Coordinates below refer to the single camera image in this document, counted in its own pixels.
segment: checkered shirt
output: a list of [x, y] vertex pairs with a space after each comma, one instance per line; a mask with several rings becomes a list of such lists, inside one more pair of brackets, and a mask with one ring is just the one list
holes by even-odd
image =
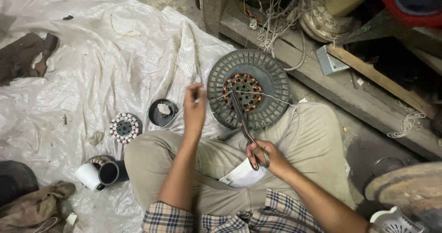
[[[201, 220], [202, 228], [211, 233], [323, 233], [304, 206], [271, 189], [267, 189], [262, 209], [224, 217], [203, 215]], [[193, 232], [193, 222], [190, 212], [157, 201], [146, 211], [142, 229], [143, 232]]]

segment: beige pants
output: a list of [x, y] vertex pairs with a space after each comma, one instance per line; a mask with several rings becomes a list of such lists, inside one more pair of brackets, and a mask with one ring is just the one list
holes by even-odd
[[[273, 125], [256, 131], [255, 139], [269, 140], [307, 177], [353, 208], [345, 174], [340, 127], [334, 112], [323, 104], [289, 107]], [[180, 147], [181, 134], [146, 132], [125, 151], [125, 164], [137, 201], [145, 211], [156, 201], [160, 187]], [[246, 139], [239, 130], [220, 140], [199, 141], [193, 185], [193, 213], [234, 215], [264, 207], [267, 188], [299, 200], [293, 189], [270, 172], [248, 189], [229, 187], [218, 179], [246, 159]]]

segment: white thread spool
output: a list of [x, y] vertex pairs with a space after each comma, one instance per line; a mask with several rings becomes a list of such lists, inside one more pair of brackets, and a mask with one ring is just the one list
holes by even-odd
[[86, 163], [78, 168], [75, 177], [94, 192], [101, 191], [105, 187], [98, 178], [98, 169], [92, 163]]

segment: metal scissors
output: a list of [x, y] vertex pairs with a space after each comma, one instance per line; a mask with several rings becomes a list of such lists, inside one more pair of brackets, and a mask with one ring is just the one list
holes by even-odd
[[[244, 117], [243, 110], [242, 110], [242, 107], [240, 105], [240, 101], [238, 100], [238, 96], [236, 95], [236, 92], [233, 90], [232, 87], [230, 87], [230, 91], [231, 91], [230, 94], [232, 94], [231, 97], [232, 97], [233, 108], [235, 109], [235, 112], [236, 112], [236, 119], [240, 123], [240, 128], [241, 128], [241, 131], [244, 134], [244, 137], [247, 139], [249, 144], [252, 144], [252, 142], [255, 142], [255, 140], [251, 137], [250, 132], [249, 132], [249, 130], [247, 128], [246, 119]], [[262, 152], [264, 153], [264, 156], [266, 158], [266, 164], [263, 165], [263, 167], [268, 168], [269, 164], [270, 164], [269, 156], [266, 153], [266, 151], [263, 150]], [[255, 160], [256, 168], [253, 166], [253, 164], [249, 160], [250, 166], [251, 166], [251, 168], [253, 170], [257, 171], [257, 170], [259, 170], [259, 164], [256, 161], [255, 154], [253, 152], [251, 154], [253, 156], [253, 159]]]

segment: black cylinder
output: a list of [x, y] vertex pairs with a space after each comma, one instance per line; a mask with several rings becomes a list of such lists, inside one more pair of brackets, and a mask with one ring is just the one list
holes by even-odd
[[124, 160], [109, 161], [98, 170], [98, 178], [103, 185], [111, 185], [129, 180]]

